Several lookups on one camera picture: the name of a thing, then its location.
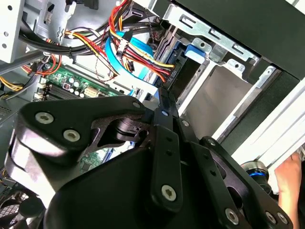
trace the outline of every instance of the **finger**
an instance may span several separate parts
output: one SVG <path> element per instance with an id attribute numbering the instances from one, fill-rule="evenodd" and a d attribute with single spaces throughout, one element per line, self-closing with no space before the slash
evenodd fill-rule
<path id="1" fill-rule="evenodd" d="M 300 155 L 297 153 L 297 152 L 294 152 L 292 155 L 291 155 L 291 158 L 292 160 L 294 161 L 300 161 Z"/>

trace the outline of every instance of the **white screw head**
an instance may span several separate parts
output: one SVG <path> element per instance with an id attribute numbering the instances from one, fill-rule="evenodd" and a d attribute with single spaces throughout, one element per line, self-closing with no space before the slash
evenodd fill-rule
<path id="1" fill-rule="evenodd" d="M 35 115 L 37 122 L 41 124 L 50 124 L 54 121 L 54 117 L 47 112 L 39 112 Z"/>
<path id="2" fill-rule="evenodd" d="M 183 125 L 185 125 L 185 126 L 189 126 L 189 123 L 188 123 L 187 121 L 185 121 L 185 120 L 183 120 L 182 123 L 183 123 Z"/>
<path id="3" fill-rule="evenodd" d="M 75 130 L 66 130 L 63 132 L 63 137 L 69 142 L 77 142 L 80 140 L 81 135 Z"/>
<path id="4" fill-rule="evenodd" d="M 169 186 L 169 185 L 163 185 L 161 188 L 162 195 L 168 200 L 168 201 L 175 201 L 177 198 L 175 190 Z"/>

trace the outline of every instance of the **human hand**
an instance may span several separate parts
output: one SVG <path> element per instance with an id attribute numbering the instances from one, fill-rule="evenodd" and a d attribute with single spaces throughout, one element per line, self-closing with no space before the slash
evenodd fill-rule
<path id="1" fill-rule="evenodd" d="M 302 178 L 300 155 L 293 153 L 274 172 L 280 195 L 287 195 L 297 202 Z"/>

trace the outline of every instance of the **red wire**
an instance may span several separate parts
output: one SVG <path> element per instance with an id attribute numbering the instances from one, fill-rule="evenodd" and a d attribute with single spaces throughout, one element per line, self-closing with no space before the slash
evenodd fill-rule
<path id="1" fill-rule="evenodd" d="M 59 56 L 59 62 L 58 62 L 58 65 L 55 70 L 53 70 L 52 72 L 50 72 L 50 70 L 48 70 L 46 72 L 36 72 L 36 74 L 51 75 L 51 74 L 55 73 L 60 67 L 61 67 L 61 56 Z"/>
<path id="2" fill-rule="evenodd" d="M 110 26 L 110 28 L 112 29 L 112 31 L 115 31 L 115 25 L 114 25 L 114 19 L 113 19 L 113 18 L 114 18 L 114 15 L 120 10 L 121 7 L 123 7 L 123 6 L 126 4 L 127 1 L 128 1 L 128 0 L 124 0 L 124 1 L 121 3 L 121 5 L 116 6 L 116 7 L 113 8 L 113 10 L 112 10 L 112 12 L 111 12 L 111 15 L 110 15 L 110 18 L 109 18 L 109 20 L 108 20 L 109 26 Z"/>
<path id="3" fill-rule="evenodd" d="M 129 50 L 126 50 L 126 52 L 131 55 L 132 57 L 136 58 L 137 60 L 141 61 L 145 66 L 147 66 L 148 68 L 153 68 L 154 70 L 158 71 L 158 72 L 161 72 L 161 73 L 164 73 L 164 74 L 167 74 L 167 75 L 170 75 L 169 72 L 167 72 L 166 70 L 163 70 L 163 69 L 159 69 L 153 65 L 150 65 L 148 62 L 146 62 L 146 60 L 144 59 L 141 59 L 140 57 L 134 55 L 131 51 Z"/>
<path id="4" fill-rule="evenodd" d="M 90 39 L 88 39 L 87 37 L 84 37 L 78 33 L 75 33 L 78 36 L 80 36 L 81 38 L 83 38 L 86 42 L 88 42 L 91 46 L 93 46 L 97 51 L 101 52 L 104 56 L 106 56 L 106 53 L 93 41 L 91 41 Z"/>
<path id="5" fill-rule="evenodd" d="M 51 69 L 49 69 L 49 70 L 47 70 L 47 71 L 43 72 L 44 74 L 45 74 L 45 73 L 48 73 L 48 72 L 50 72 L 50 71 L 53 71 L 53 69 L 55 68 L 55 65 L 56 65 L 56 59 L 55 59 L 55 56 L 52 54 L 52 55 L 51 55 L 51 58 L 52 58 L 52 60 L 53 60 L 53 66 L 52 66 L 52 68 L 51 68 Z M 28 67 L 28 66 L 26 66 L 26 65 L 25 65 L 25 66 L 23 66 L 23 67 L 24 67 L 26 70 L 30 71 L 30 72 L 32 71 L 32 70 L 31 70 L 31 68 L 29 68 L 29 67 Z"/>

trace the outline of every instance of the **motherboard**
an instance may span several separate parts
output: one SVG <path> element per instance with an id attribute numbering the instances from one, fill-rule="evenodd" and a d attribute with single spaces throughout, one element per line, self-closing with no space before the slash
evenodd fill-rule
<path id="1" fill-rule="evenodd" d="M 95 98 L 123 95 L 102 81 L 84 78 L 64 68 L 40 79 L 34 101 Z"/>

